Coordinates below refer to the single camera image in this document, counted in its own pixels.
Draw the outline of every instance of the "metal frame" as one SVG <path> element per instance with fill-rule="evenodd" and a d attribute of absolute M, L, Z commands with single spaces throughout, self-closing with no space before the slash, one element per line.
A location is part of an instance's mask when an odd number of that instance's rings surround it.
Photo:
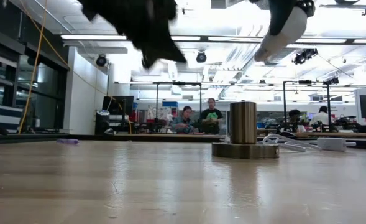
<path fill-rule="evenodd" d="M 30 44 L 30 43 L 27 43 L 26 46 L 27 46 L 27 49 L 30 49 L 30 50 L 32 50 L 34 52 L 37 52 L 38 51 L 38 48 L 36 46 Z M 44 52 L 43 50 L 41 50 L 39 52 L 39 54 L 40 54 L 40 56 L 43 57 L 43 59 L 45 59 L 45 60 L 47 59 L 47 60 L 53 62 L 55 65 L 59 66 L 60 68 L 63 68 L 65 70 L 67 70 L 67 71 L 70 70 L 69 66 L 65 65 L 61 60 L 59 60 L 58 58 L 54 57 L 53 55 L 50 55 L 50 54 Z"/>
<path fill-rule="evenodd" d="M 192 85 L 197 86 L 199 85 L 199 113 L 202 113 L 202 83 L 198 82 L 153 82 L 152 84 L 156 84 L 157 86 L 157 98 L 156 98 L 156 110 L 155 110 L 155 119 L 158 119 L 158 88 L 159 85 L 177 85 L 177 86 L 184 86 L 184 85 Z"/>
<path fill-rule="evenodd" d="M 303 83 L 305 81 L 309 80 L 303 80 L 303 81 L 283 81 L 283 115 L 284 115 L 284 122 L 287 123 L 288 119 L 286 117 L 286 83 L 298 83 L 300 85 L 310 85 L 309 83 Z M 309 81 L 311 83 L 322 83 L 323 85 L 326 85 L 326 97 L 327 97 L 327 118 L 329 121 L 329 125 L 332 124 L 332 118 L 331 118 L 331 93 L 330 93 L 330 84 L 324 83 L 324 82 L 314 82 Z"/>
<path fill-rule="evenodd" d="M 0 44 L 17 52 L 18 54 L 24 55 L 25 46 L 2 33 L 0 33 Z"/>

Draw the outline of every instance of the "hanging cable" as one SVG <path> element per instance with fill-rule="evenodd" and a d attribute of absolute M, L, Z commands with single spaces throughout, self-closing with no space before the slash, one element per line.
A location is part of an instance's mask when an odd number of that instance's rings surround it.
<path fill-rule="evenodd" d="M 22 0 L 19 0 L 20 1 L 20 3 L 21 3 L 21 6 L 22 6 L 22 8 L 23 8 L 23 11 L 25 12 L 25 14 L 29 17 L 29 19 L 32 21 L 32 23 L 34 24 L 34 26 L 36 27 L 36 29 L 37 30 L 39 30 L 39 31 L 41 31 L 42 29 L 43 29 L 43 26 L 42 26 L 42 28 L 39 28 L 39 26 L 36 24 L 36 22 L 34 21 L 34 18 L 31 16 L 31 14 L 30 14 L 30 12 L 28 11 L 28 9 L 26 8 L 26 6 L 25 6 L 25 4 L 24 4 L 24 2 L 22 1 Z M 48 43 L 48 45 L 50 46 L 50 48 L 54 51 L 54 53 L 57 55 L 57 57 L 76 75 L 76 76 L 78 76 L 79 78 L 81 78 L 86 84 L 88 84 L 89 86 L 91 86 L 92 88 L 94 88 L 95 90 L 97 90 L 97 91 L 99 91 L 100 93 L 102 93 L 102 94 L 104 94 L 104 95 L 106 95 L 106 96 L 108 96 L 108 97 L 110 97 L 110 99 L 111 100 L 114 100 L 114 101 L 116 101 L 117 102 L 117 100 L 113 97 L 113 96 L 110 96 L 110 95 L 108 95 L 107 93 L 104 93 L 104 92 L 102 92 L 102 91 L 100 91 L 99 89 L 97 89 L 97 87 L 96 86 L 93 86 L 92 84 L 90 84 L 89 82 L 87 82 L 82 76 L 80 76 L 78 73 L 76 73 L 75 71 L 74 71 L 74 69 L 73 68 L 71 68 L 70 66 L 69 66 L 69 64 L 64 60 L 64 58 L 58 53 L 58 51 L 54 48 L 54 46 L 52 45 L 52 43 L 50 43 L 50 41 L 46 38 L 46 36 L 44 36 L 44 34 L 43 34 L 43 32 L 41 32 L 40 33 L 40 40 L 41 39 L 44 39 L 45 41 L 46 41 L 46 43 Z M 130 121 L 130 119 L 129 119 L 129 117 L 128 117 L 128 119 L 127 119 L 127 122 L 129 123 L 129 134 L 132 134 L 132 123 L 131 123 L 131 121 Z"/>
<path fill-rule="evenodd" d="M 32 75 L 31 75 L 31 83 L 30 83 L 30 86 L 29 86 L 28 98 L 27 98 L 27 102 L 25 103 L 24 115 L 22 116 L 22 119 L 21 119 L 21 122 L 20 122 L 19 134 L 21 134 L 22 127 L 23 127 L 24 122 L 25 122 L 25 118 L 27 117 L 27 112 L 28 112 L 28 107 L 29 107 L 29 100 L 30 100 L 31 93 L 32 93 L 32 86 L 34 84 L 36 71 L 38 69 L 39 53 L 40 53 L 40 48 L 42 46 L 43 30 L 45 29 L 45 24 L 46 24 L 47 0 L 45 0 L 45 9 L 44 10 L 45 10 L 45 12 L 43 13 L 42 28 L 40 29 L 40 37 L 39 37 L 39 43 L 38 43 L 38 50 L 36 52 L 34 70 L 32 71 Z"/>

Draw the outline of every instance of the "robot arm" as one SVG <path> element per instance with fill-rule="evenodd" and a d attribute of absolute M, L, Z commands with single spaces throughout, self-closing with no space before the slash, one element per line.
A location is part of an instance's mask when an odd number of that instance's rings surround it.
<path fill-rule="evenodd" d="M 266 61 L 288 44 L 299 39 L 307 28 L 307 18 L 314 15 L 312 0 L 268 0 L 271 20 L 268 32 L 255 53 L 255 61 Z"/>

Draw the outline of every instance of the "woman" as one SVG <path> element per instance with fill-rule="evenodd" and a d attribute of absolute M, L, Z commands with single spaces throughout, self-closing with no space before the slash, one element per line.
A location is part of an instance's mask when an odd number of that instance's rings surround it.
<path fill-rule="evenodd" d="M 318 114 L 313 117 L 313 119 L 309 122 L 309 125 L 317 124 L 318 121 L 322 122 L 323 125 L 329 125 L 327 106 L 322 106 L 319 108 Z"/>
<path fill-rule="evenodd" d="M 183 108 L 183 113 L 181 114 L 181 116 L 175 118 L 172 121 L 171 130 L 176 133 L 185 133 L 185 134 L 193 133 L 194 127 L 191 126 L 192 122 L 190 120 L 192 112 L 193 110 L 191 109 L 190 106 L 185 106 Z"/>

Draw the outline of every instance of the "person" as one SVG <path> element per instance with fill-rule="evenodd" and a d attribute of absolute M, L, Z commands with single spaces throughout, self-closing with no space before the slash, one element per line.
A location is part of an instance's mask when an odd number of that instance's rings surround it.
<path fill-rule="evenodd" d="M 185 106 L 183 108 L 183 113 L 181 116 L 175 118 L 170 125 L 173 132 L 176 133 L 193 133 L 194 128 L 192 127 L 192 121 L 190 120 L 191 113 L 193 112 L 190 106 Z"/>
<path fill-rule="evenodd" d="M 309 122 L 309 125 L 316 124 L 318 121 L 322 122 L 324 125 L 329 125 L 327 106 L 322 106 L 319 108 L 318 114 L 313 117 L 313 119 Z"/>
<path fill-rule="evenodd" d="M 208 99 L 209 108 L 201 113 L 202 129 L 206 134 L 219 134 L 219 123 L 222 122 L 223 116 L 218 109 L 215 109 L 216 100 Z"/>
<path fill-rule="evenodd" d="M 288 122 L 289 124 L 294 125 L 295 123 L 300 121 L 300 114 L 301 114 L 300 110 L 294 109 L 294 110 L 289 111 L 288 114 L 289 114 L 289 122 Z M 306 132 L 306 129 L 304 128 L 303 125 L 297 125 L 296 132 L 304 133 L 304 132 Z"/>

